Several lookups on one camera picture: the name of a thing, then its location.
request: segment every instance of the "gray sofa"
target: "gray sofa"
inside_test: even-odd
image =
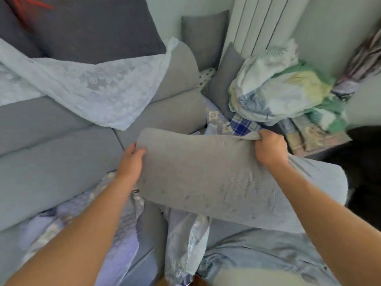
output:
[[[197,85],[196,61],[180,42],[156,95],[126,131],[91,124],[46,96],[0,107],[0,285],[24,254],[18,246],[24,220],[94,187],[142,129],[190,134],[205,126]],[[124,286],[150,285],[162,275],[165,226],[157,206],[147,202],[138,221],[140,249]]]

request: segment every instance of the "blue plaid fabric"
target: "blue plaid fabric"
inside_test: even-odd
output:
[[[243,136],[252,131],[259,131],[262,127],[258,123],[247,120],[236,113],[230,121],[228,129],[231,130],[234,135]]]

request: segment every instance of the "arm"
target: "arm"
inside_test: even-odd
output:
[[[381,233],[309,183],[288,163],[281,135],[260,131],[256,157],[282,189],[308,237],[343,286],[378,285]]]
[[[125,203],[142,169],[145,149],[125,151],[115,180],[6,283],[6,286],[90,286],[102,267]]]

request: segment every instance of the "white lace blanket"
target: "white lace blanket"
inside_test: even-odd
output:
[[[126,130],[155,95],[168,69],[166,54],[97,65],[31,59],[0,38],[0,106],[48,95],[95,124]]]

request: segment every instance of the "radiator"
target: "radiator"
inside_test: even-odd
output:
[[[229,43],[243,58],[288,40],[309,0],[235,0],[222,57]]]

